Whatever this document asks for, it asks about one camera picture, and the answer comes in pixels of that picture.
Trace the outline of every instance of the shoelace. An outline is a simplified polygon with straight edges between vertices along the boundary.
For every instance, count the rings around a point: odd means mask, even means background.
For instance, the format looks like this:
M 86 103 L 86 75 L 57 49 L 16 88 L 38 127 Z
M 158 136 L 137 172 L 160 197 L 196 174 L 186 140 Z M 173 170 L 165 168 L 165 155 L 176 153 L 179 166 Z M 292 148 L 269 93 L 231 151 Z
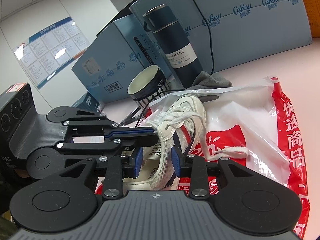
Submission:
M 161 123 L 163 123 L 164 121 L 169 121 L 168 126 L 178 129 L 181 127 L 181 123 L 183 121 L 193 116 L 199 118 L 202 123 L 203 128 L 200 135 L 200 145 L 201 145 L 204 157 L 208 161 L 215 161 L 222 157 L 244 159 L 249 155 L 249 149 L 246 147 L 225 147 L 222 150 L 212 152 L 212 154 L 210 155 L 209 148 L 206 142 L 207 129 L 204 124 L 204 120 L 200 114 L 193 111 L 189 111 L 189 109 L 187 108 L 176 108 L 173 110 L 169 110 L 167 112 L 161 112 L 159 114 L 160 118 L 158 120 L 157 119 L 150 120 L 150 121 L 147 121 L 146 124 L 150 125 L 153 129 L 157 130 L 158 126 Z

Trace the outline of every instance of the vacuum bottle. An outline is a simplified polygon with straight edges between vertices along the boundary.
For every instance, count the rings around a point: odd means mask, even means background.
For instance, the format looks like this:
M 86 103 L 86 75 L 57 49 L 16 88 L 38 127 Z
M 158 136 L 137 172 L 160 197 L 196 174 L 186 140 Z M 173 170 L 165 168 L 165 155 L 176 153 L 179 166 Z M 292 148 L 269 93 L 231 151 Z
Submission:
M 145 13 L 143 18 L 145 31 L 152 31 L 182 85 L 185 88 L 191 87 L 203 69 L 170 7 L 166 4 L 159 5 Z

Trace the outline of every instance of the tabletop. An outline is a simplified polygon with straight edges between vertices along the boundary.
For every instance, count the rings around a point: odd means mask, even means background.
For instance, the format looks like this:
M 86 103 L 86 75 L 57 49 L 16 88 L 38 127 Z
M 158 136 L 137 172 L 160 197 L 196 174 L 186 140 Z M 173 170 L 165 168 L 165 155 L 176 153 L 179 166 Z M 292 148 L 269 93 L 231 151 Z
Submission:
M 311 206 L 304 239 L 316 240 L 320 235 L 320 189 L 317 175 L 320 163 L 320 154 L 317 152 L 320 118 L 317 118 L 316 111 L 320 109 L 320 38 L 313 39 L 311 45 L 247 62 L 220 73 L 234 87 L 249 85 L 267 76 L 279 78 L 283 92 L 294 107 L 303 140 Z M 137 104 L 127 98 L 109 103 L 103 112 L 108 119 L 119 123 L 136 107 Z

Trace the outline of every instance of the blue cardboard box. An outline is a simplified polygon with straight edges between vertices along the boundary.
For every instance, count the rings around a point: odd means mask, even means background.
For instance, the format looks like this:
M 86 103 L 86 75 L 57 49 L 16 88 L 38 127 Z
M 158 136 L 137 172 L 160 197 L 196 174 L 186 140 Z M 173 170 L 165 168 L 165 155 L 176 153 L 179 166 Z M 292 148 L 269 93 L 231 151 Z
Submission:
M 158 65 L 167 78 L 171 76 L 169 63 L 158 50 L 139 21 L 128 15 L 110 24 L 72 71 L 99 103 L 109 103 L 129 97 L 129 84 L 150 65 Z
M 167 4 L 184 28 L 201 65 L 215 71 L 295 49 L 312 42 L 303 0 L 138 0 L 130 10 L 143 25 L 143 15 Z
M 84 110 L 90 110 L 97 112 L 97 108 L 99 106 L 99 102 L 90 95 L 89 92 L 85 93 L 81 98 L 79 98 L 72 107 L 81 108 Z

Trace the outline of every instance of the plastic bag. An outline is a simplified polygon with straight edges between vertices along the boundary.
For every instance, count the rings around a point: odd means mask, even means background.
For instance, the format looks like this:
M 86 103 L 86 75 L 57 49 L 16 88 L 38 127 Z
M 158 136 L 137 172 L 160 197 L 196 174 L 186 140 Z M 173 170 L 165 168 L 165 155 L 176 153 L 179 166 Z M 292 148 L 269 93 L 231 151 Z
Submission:
M 224 147 L 243 146 L 251 151 L 247 159 L 235 160 L 283 184 L 299 195 L 302 214 L 294 232 L 303 238 L 309 216 L 307 171 L 298 121 L 278 78 L 265 78 L 246 87 L 189 90 L 169 94 L 152 103 L 158 118 L 180 97 L 193 94 L 204 103 L 207 114 L 207 144 L 210 153 Z M 203 156 L 200 145 L 192 154 Z M 215 177 L 209 177 L 210 194 L 217 194 Z M 189 178 L 181 178 L 178 189 L 188 193 Z

